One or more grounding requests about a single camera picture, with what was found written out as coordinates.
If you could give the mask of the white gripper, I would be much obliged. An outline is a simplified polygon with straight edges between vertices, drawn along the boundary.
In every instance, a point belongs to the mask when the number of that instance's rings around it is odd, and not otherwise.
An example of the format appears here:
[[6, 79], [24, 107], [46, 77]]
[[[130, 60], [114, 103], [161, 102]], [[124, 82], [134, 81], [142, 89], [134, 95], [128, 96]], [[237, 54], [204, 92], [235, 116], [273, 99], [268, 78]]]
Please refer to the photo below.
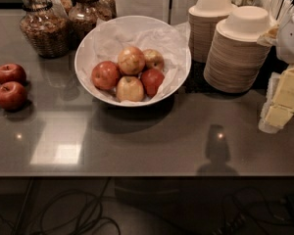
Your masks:
[[286, 13], [279, 28], [271, 27], [258, 39], [262, 46], [275, 46], [277, 58], [289, 65], [282, 73], [273, 72], [269, 79], [266, 102], [258, 127], [274, 134], [283, 129], [294, 116], [294, 6]]

